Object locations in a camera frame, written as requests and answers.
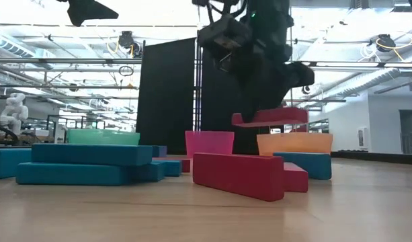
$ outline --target stacked blocks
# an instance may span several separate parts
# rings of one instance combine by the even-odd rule
[[[179,177],[181,175],[181,161],[152,161],[154,163],[163,163],[165,166],[165,176]]]
[[[17,167],[18,184],[121,186],[127,184],[123,167],[62,163],[22,163]]]
[[[308,173],[289,162],[284,163],[285,192],[307,192]]]
[[[284,197],[284,164],[280,157],[194,155],[198,185],[273,202]]]
[[[189,173],[191,172],[191,159],[189,158],[175,158],[175,157],[159,157],[154,158],[154,161],[180,161],[181,162],[181,172]]]
[[[0,149],[0,179],[16,176],[17,165],[31,161],[31,149]]]
[[[331,156],[320,153],[277,152],[276,157],[282,157],[285,162],[291,162],[307,171],[312,179],[331,179]]]
[[[165,177],[165,164],[153,162],[130,170],[132,182],[159,182]]]
[[[120,186],[157,182],[165,164],[152,163],[153,148],[126,145],[36,144],[31,163],[18,165],[19,184]]]
[[[152,161],[152,147],[131,145],[60,145],[32,146],[32,161],[85,165],[139,166]]]
[[[152,157],[166,157],[167,156],[166,146],[153,145],[152,149],[153,149]]]

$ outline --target black partition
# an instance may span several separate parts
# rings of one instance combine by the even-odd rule
[[[192,130],[195,39],[146,46],[136,131],[140,145],[167,145],[186,154],[185,131]]]
[[[241,111],[241,91],[234,77],[214,67],[207,51],[203,53],[201,130],[234,131],[233,153],[257,155],[256,135],[269,128],[237,128],[231,116]]]

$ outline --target teal foam block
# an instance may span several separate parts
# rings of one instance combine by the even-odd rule
[[[152,151],[152,147],[132,145],[37,144],[32,146],[32,161],[138,166],[152,162]]]
[[[152,161],[154,163],[163,163],[165,165],[165,176],[179,177],[181,175],[181,161]]]
[[[0,149],[0,179],[16,176],[19,163],[31,161],[31,149]]]
[[[112,165],[73,165],[59,163],[21,163],[16,182],[30,185],[121,186],[128,184],[124,167]]]
[[[132,182],[159,182],[165,177],[164,163],[150,163],[130,168]]]
[[[331,156],[320,153],[277,152],[273,154],[282,157],[285,162],[291,162],[307,171],[312,179],[331,179]]]
[[[167,157],[167,147],[153,145],[153,157]]]

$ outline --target fluorescent light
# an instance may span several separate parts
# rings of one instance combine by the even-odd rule
[[[118,114],[103,114],[106,118],[121,118]]]
[[[395,7],[410,7],[410,3],[395,3]]]
[[[388,63],[388,64],[385,64],[385,67],[406,67],[406,68],[412,68],[412,63]]]
[[[60,104],[60,105],[65,105],[63,102],[56,100],[56,99],[52,99],[52,98],[48,98],[48,101],[51,101],[52,103],[56,103],[56,104]]]
[[[40,91],[39,89],[30,88],[30,87],[15,87],[14,89],[18,91],[26,92],[26,93],[36,94],[36,95],[47,94],[44,91]]]
[[[317,63],[318,67],[377,67],[378,63]]]
[[[114,111],[92,111],[94,114],[114,114]]]
[[[73,108],[78,108],[81,110],[94,110],[95,108],[91,108],[88,105],[83,105],[83,104],[69,104]]]

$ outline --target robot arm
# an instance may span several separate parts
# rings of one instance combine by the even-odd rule
[[[12,93],[6,101],[6,107],[0,116],[0,125],[10,125],[13,133],[20,134],[22,121],[28,118],[28,107],[23,105],[25,95]]]
[[[224,3],[222,17],[214,21],[209,0],[192,0],[208,8],[210,25],[198,32],[198,44],[213,57],[218,69],[236,77],[243,99],[242,117],[250,122],[256,111],[277,108],[293,87],[312,85],[315,74],[302,63],[290,63],[292,49],[286,33],[294,25],[289,0],[244,0]],[[246,10],[246,15],[235,18]]]

